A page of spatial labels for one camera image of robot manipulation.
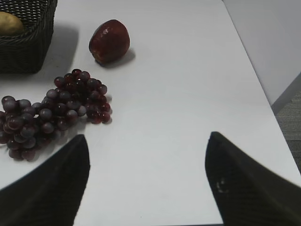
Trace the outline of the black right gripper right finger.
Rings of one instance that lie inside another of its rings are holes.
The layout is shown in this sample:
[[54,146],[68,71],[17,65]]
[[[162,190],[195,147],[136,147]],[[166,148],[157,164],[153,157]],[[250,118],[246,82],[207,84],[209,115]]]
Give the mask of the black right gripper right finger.
[[212,132],[205,171],[225,226],[299,226],[301,188]]

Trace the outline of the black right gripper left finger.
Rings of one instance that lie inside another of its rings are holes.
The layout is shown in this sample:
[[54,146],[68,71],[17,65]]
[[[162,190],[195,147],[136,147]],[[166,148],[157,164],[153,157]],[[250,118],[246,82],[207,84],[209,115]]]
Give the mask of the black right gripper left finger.
[[90,172],[84,135],[0,191],[2,226],[72,226]]

